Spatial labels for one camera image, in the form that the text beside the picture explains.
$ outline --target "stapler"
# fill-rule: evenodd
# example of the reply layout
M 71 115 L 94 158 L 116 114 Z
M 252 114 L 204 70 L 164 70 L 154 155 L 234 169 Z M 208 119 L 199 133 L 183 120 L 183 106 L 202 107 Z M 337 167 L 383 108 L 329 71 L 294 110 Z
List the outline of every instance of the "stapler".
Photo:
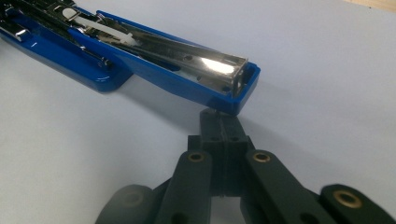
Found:
M 71 78 L 99 91 L 132 74 L 196 103 L 237 115 L 260 68 L 72 0 L 0 0 L 0 35 Z

